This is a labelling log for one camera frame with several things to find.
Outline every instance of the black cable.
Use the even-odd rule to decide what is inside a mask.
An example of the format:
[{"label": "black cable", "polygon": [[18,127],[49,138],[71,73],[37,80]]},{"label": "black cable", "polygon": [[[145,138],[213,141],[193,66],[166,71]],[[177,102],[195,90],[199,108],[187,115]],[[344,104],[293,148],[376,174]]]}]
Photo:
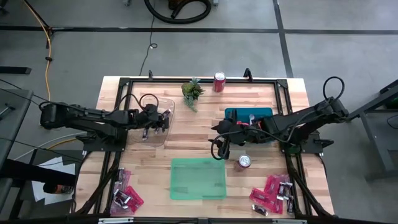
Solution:
[{"label": "black cable", "polygon": [[147,57],[149,55],[149,49],[157,48],[157,44],[156,43],[152,43],[152,34],[153,34],[153,28],[154,28],[154,21],[155,21],[155,16],[152,16],[152,24],[150,25],[149,45],[148,45],[148,48],[147,48],[147,54],[145,55],[144,61],[142,62],[141,69],[139,70],[139,75],[138,76],[141,76],[141,74],[142,74],[142,69],[144,68],[145,61],[147,60]]},{"label": "black cable", "polygon": [[[198,2],[202,2],[203,4],[205,4],[206,9],[203,13],[201,13],[198,16],[194,16],[188,19],[176,19],[176,16],[180,13],[181,9],[188,3],[194,2],[194,1],[198,1]],[[171,15],[171,18],[165,17],[160,15],[150,4],[149,0],[144,0],[146,7],[148,8],[149,12],[154,15],[154,17],[156,17],[157,19],[159,19],[160,21],[169,23],[169,24],[190,24],[193,22],[197,22],[200,21],[202,19],[204,19],[206,16],[209,15],[210,11],[211,11],[211,3],[209,0],[183,0],[181,1],[177,7],[173,10],[173,13]]]},{"label": "black cable", "polygon": [[228,133],[223,133],[223,134],[220,134],[220,135],[218,135],[217,137],[215,137],[214,140],[213,140],[213,142],[211,143],[211,147],[210,147],[211,156],[213,156],[213,158],[216,159],[216,160],[222,160],[222,159],[225,158],[225,155],[226,155],[226,153],[227,153],[227,150],[225,150],[224,155],[222,155],[220,158],[217,158],[217,157],[214,155],[214,145],[215,145],[215,142],[217,141],[217,139],[219,139],[220,137],[223,137],[223,136],[225,136],[225,135],[229,135],[229,134],[239,134],[239,133],[242,133],[242,132],[245,132],[245,131],[259,131],[259,132],[262,132],[262,133],[264,133],[264,134],[269,135],[270,137],[274,138],[275,140],[278,140],[278,141],[284,142],[284,143],[288,143],[287,141],[282,140],[282,139],[276,137],[275,135],[273,135],[273,134],[271,134],[271,133],[268,133],[267,131],[264,131],[264,130],[261,130],[261,129],[257,129],[257,128],[247,128],[247,129],[241,130],[241,131],[231,131],[231,132],[228,132]]},{"label": "black cable", "polygon": [[[159,99],[158,99],[155,95],[153,95],[152,93],[146,93],[146,94],[144,94],[141,98],[139,98],[139,100],[137,99],[137,97],[136,97],[134,94],[130,93],[130,94],[124,95],[124,96],[120,99],[120,103],[119,103],[112,111],[110,111],[109,113],[105,113],[105,115],[110,115],[110,114],[113,114],[115,111],[117,111],[118,108],[120,107],[121,103],[123,102],[123,100],[124,100],[127,96],[132,96],[132,97],[134,97],[134,99],[136,100],[138,106],[139,106],[143,111],[145,111],[145,112],[147,112],[147,113],[156,112],[157,107],[159,106]],[[155,98],[155,100],[156,100],[156,109],[154,109],[153,111],[147,111],[147,110],[145,110],[145,107],[143,107],[143,106],[141,105],[141,101],[142,101],[142,99],[143,99],[145,96],[153,96],[153,97]]]},{"label": "black cable", "polygon": [[[22,89],[21,87],[19,87],[19,86],[17,86],[17,85],[14,85],[14,84],[12,84],[12,83],[10,83],[10,82],[7,82],[7,81],[5,81],[5,80],[2,80],[1,78],[0,78],[0,82],[4,82],[4,83],[7,83],[8,85],[12,85],[13,87],[15,87],[15,88],[17,88],[17,89],[19,89],[19,90]],[[39,99],[41,99],[41,100],[48,101],[48,100],[46,100],[45,98],[42,98],[41,96],[37,96],[37,95],[35,95],[35,94],[33,94],[33,96],[36,96],[37,98],[39,98]]]},{"label": "black cable", "polygon": [[23,144],[23,145],[25,145],[25,146],[33,147],[33,148],[35,148],[35,149],[40,149],[40,150],[43,150],[43,151],[52,152],[52,153],[54,153],[54,154],[58,154],[58,155],[60,155],[60,156],[65,156],[65,157],[69,157],[69,158],[71,158],[71,159],[76,159],[76,162],[81,162],[81,161],[82,161],[81,159],[78,159],[78,158],[76,158],[76,157],[68,156],[68,155],[65,155],[65,154],[62,154],[62,153],[59,153],[59,152],[55,152],[54,150],[48,150],[48,149],[46,149],[46,148],[36,147],[36,146],[31,145],[31,144],[27,144],[27,143],[20,142],[20,141],[16,141],[16,140],[11,140],[11,139],[8,139],[8,138],[2,138],[2,137],[0,137],[0,139],[4,139],[4,140],[10,141],[10,142],[16,142],[16,143],[19,143],[19,144]]},{"label": "black cable", "polygon": [[[344,90],[345,90],[345,83],[344,83],[343,79],[341,79],[340,77],[329,77],[329,78],[326,79],[326,81],[323,83],[323,90],[322,90],[322,92],[323,92],[323,97],[325,98],[325,100],[328,99],[328,98],[326,97],[326,93],[325,93],[326,84],[328,83],[329,80],[332,80],[332,79],[338,79],[338,80],[341,82],[341,91],[340,91],[339,95],[338,95],[335,99],[333,99],[332,101],[330,101],[326,106],[324,106],[324,107],[322,107],[322,108],[317,108],[317,111],[321,111],[321,110],[325,109],[326,107],[330,106],[334,101],[338,100],[338,99],[343,95],[343,93],[344,93]],[[311,115],[311,114],[313,114],[313,113],[316,113],[317,111],[311,111],[311,112],[309,112],[309,113],[303,115],[300,119],[298,119],[298,120],[296,121],[296,123],[293,125],[293,128],[292,128],[292,130],[290,131],[290,134],[289,134],[288,138],[286,139],[286,141],[287,141],[287,142],[290,141],[290,138],[291,138],[292,135],[293,135],[294,129],[296,128],[297,125],[300,124],[300,122],[301,122],[304,118],[306,118],[307,116],[309,116],[309,115]]]},{"label": "black cable", "polygon": [[387,121],[387,124],[390,126],[390,127],[392,127],[392,128],[394,128],[394,129],[398,129],[398,127],[394,127],[391,123],[390,123],[390,119],[392,119],[392,118],[395,118],[395,117],[397,117],[398,116],[398,114],[397,115],[394,115],[394,116],[391,116],[391,117],[389,117],[386,121]]},{"label": "black cable", "polygon": [[17,93],[13,93],[13,92],[8,91],[8,90],[5,90],[5,89],[0,89],[0,90],[5,91],[5,92],[8,92],[8,93],[11,93],[11,94],[16,95],[16,96],[19,96],[19,97],[21,97],[21,98],[23,98],[23,99],[25,99],[25,100],[29,100],[30,102],[36,104],[37,106],[39,105],[39,104],[36,103],[34,100],[29,99],[29,98],[26,98],[26,97],[24,97],[24,96],[21,96],[21,95],[19,95],[19,94],[17,94]]},{"label": "black cable", "polygon": [[214,158],[215,160],[222,160],[222,159],[224,159],[224,158],[225,158],[225,155],[226,155],[226,153],[227,153],[228,150],[225,150],[225,153],[224,153],[220,158],[217,158],[217,157],[214,155],[214,149],[213,149],[213,148],[214,148],[215,142],[217,141],[217,139],[219,139],[219,138],[221,138],[221,137],[223,137],[223,136],[225,136],[225,135],[229,135],[229,134],[239,134],[239,133],[242,133],[242,132],[244,132],[244,130],[240,130],[240,131],[231,131],[231,132],[227,132],[227,133],[220,134],[220,135],[218,135],[217,137],[215,137],[214,140],[213,140],[213,142],[211,143],[211,147],[210,147],[211,156],[213,156],[213,158]]}]

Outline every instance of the potted plant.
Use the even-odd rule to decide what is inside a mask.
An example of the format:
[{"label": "potted plant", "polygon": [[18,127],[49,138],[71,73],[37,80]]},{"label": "potted plant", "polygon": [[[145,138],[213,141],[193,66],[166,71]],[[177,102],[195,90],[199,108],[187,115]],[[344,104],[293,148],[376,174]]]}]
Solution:
[{"label": "potted plant", "polygon": [[195,108],[194,101],[203,94],[204,90],[200,87],[198,82],[200,79],[193,77],[189,83],[184,83],[181,86],[182,94],[184,95],[184,103],[194,112],[198,110]]}]

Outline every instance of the butcher block tabletop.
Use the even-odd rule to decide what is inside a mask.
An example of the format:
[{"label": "butcher block tabletop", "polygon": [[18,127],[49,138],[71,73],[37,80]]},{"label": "butcher block tabletop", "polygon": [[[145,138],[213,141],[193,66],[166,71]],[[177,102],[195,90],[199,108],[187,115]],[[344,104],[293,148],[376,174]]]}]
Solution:
[{"label": "butcher block tabletop", "polygon": [[[99,93],[97,109],[111,111],[114,108],[120,77],[104,77]],[[288,78],[293,111],[309,106],[304,80]],[[264,218],[252,211],[249,195],[253,188],[264,189],[267,176],[287,174],[284,155],[279,143],[248,144],[244,147],[231,145],[231,160],[226,161],[226,191],[223,200],[172,200],[170,198],[170,165],[174,158],[209,158],[211,143],[217,136],[210,128],[224,118],[226,108],[272,108],[277,114],[274,87],[267,84],[242,83],[225,85],[221,93],[212,91],[212,84],[202,83],[205,90],[196,103],[197,113],[183,103],[181,83],[134,83],[132,93],[140,98],[152,93],[159,99],[174,103],[174,116],[165,142],[161,146],[138,143],[129,133],[126,150],[122,153],[120,167],[131,171],[129,185],[144,200],[136,217],[209,217],[209,218]],[[287,114],[284,94],[281,91],[284,114]],[[130,108],[139,108],[134,98]],[[245,152],[252,158],[250,168],[243,172],[233,169],[234,153]],[[98,186],[104,152],[93,152],[81,167],[76,187],[79,209]],[[320,159],[313,154],[302,154],[308,188],[326,211],[333,213],[328,183]],[[304,212],[302,193],[298,190],[300,209]],[[104,190],[103,211],[108,189]],[[268,217],[290,218],[269,213]]]}]

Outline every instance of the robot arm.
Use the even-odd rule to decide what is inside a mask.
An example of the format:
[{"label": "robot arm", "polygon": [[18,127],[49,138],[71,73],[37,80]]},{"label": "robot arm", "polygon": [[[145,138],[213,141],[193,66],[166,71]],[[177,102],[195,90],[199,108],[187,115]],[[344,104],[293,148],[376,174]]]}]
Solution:
[{"label": "robot arm", "polygon": [[228,159],[229,143],[239,146],[246,142],[265,143],[278,140],[289,145],[299,145],[308,139],[309,135],[325,124],[342,123],[348,116],[339,99],[329,97],[304,110],[288,115],[265,116],[254,119],[252,125],[239,124],[236,120],[236,110],[228,118],[219,122],[213,130],[223,135],[224,141],[209,139],[218,147],[217,159]]},{"label": "robot arm", "polygon": [[79,105],[46,102],[40,105],[42,111],[40,124],[45,129],[74,128],[94,133],[101,139],[117,141],[121,133],[130,129],[169,128],[167,111],[160,114],[157,106],[148,104],[142,111],[96,110]]}]

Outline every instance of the soda can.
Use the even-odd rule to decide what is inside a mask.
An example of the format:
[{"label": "soda can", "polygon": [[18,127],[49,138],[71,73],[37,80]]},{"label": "soda can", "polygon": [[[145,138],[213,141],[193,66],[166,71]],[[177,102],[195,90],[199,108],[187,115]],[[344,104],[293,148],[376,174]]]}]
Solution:
[{"label": "soda can", "polygon": [[248,155],[242,155],[234,164],[235,171],[243,171],[251,165],[251,158]]},{"label": "soda can", "polygon": [[225,85],[226,77],[223,72],[217,72],[214,75],[214,81],[213,81],[213,91],[219,93],[224,90],[224,85]]}]

